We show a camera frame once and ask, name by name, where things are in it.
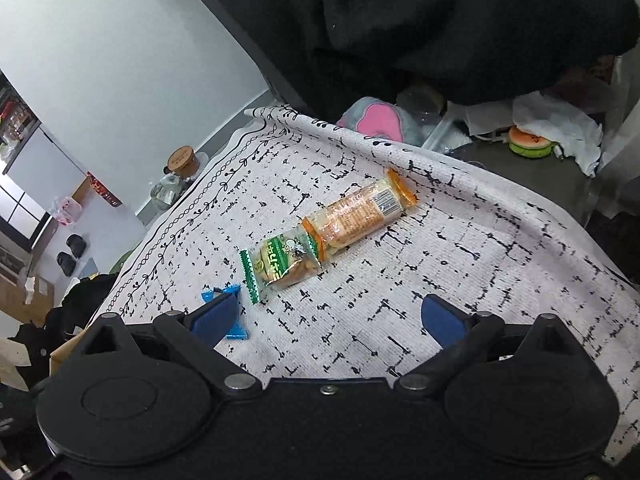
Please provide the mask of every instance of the barcode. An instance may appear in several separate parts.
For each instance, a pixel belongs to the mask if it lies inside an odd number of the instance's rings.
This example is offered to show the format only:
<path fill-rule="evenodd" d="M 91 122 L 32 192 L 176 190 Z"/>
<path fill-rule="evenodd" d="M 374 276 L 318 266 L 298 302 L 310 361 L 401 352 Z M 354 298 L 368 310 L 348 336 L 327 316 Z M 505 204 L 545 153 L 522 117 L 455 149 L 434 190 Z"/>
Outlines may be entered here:
<path fill-rule="evenodd" d="M 400 202 L 390 189 L 385 189 L 373 197 L 373 201 L 380 209 L 383 217 L 391 216 L 401 211 Z"/>

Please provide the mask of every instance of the burger toy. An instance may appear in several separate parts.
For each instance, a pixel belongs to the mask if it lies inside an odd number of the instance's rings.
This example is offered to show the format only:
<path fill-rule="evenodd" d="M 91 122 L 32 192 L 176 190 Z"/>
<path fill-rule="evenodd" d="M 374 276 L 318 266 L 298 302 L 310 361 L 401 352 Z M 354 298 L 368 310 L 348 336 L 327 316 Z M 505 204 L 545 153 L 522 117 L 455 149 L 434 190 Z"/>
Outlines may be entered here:
<path fill-rule="evenodd" d="M 509 130 L 509 148 L 527 158 L 540 158 L 553 151 L 555 143 L 545 137 L 527 134 L 515 126 Z"/>

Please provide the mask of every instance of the white tissue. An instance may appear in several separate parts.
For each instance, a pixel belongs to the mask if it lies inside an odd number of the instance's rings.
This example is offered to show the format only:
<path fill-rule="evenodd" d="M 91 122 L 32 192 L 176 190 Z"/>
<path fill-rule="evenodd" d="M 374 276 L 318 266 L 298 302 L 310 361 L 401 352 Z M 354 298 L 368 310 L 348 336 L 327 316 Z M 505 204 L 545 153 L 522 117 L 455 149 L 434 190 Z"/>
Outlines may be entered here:
<path fill-rule="evenodd" d="M 566 156 L 587 176 L 594 176 L 600 160 L 602 126 L 573 105 L 540 92 L 513 101 L 513 123 L 523 132 L 557 142 Z"/>
<path fill-rule="evenodd" d="M 25 305 L 30 305 L 31 301 L 33 301 L 33 293 L 36 288 L 36 278 L 35 276 L 31 276 L 27 278 L 26 282 L 24 282 L 24 288 L 27 291 L 27 297 L 24 300 Z"/>
<path fill-rule="evenodd" d="M 484 135 L 513 126 L 511 101 L 494 101 L 472 106 L 451 103 L 449 110 L 457 118 L 465 121 L 469 135 Z"/>

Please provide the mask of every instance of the cardboard box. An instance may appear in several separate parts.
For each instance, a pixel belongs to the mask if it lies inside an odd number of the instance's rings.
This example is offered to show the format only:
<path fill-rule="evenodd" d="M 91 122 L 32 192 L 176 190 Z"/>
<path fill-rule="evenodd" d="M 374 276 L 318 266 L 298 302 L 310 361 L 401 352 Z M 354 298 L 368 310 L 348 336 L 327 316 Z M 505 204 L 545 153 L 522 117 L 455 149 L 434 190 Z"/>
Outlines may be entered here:
<path fill-rule="evenodd" d="M 58 368 L 62 366 L 62 363 L 65 362 L 66 358 L 69 357 L 71 351 L 76 347 L 76 345 L 80 342 L 80 339 L 86 332 L 86 329 L 82 330 L 81 333 L 73 336 L 69 341 L 64 343 L 62 346 L 56 348 L 49 355 L 49 375 L 52 376 Z"/>
<path fill-rule="evenodd" d="M 33 291 L 31 291 L 31 278 L 27 278 L 27 294 L 24 307 L 29 312 L 31 319 L 37 326 L 44 325 L 44 320 L 53 308 L 54 286 L 40 276 L 33 276 Z"/>
<path fill-rule="evenodd" d="M 43 326 L 47 313 L 53 308 L 54 286 L 39 276 L 30 280 L 33 286 L 30 281 L 29 291 L 0 280 L 0 310 L 23 324 Z"/>

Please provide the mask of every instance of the white wall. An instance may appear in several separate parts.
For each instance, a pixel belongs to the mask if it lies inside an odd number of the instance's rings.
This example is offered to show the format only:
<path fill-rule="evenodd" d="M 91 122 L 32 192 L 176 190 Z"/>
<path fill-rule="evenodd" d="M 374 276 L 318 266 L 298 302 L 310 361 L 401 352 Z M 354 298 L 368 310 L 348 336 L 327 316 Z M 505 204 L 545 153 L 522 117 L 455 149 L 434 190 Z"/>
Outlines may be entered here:
<path fill-rule="evenodd" d="M 200 0 L 0 0 L 0 68 L 65 149 L 133 210 L 170 153 L 266 90 Z"/>

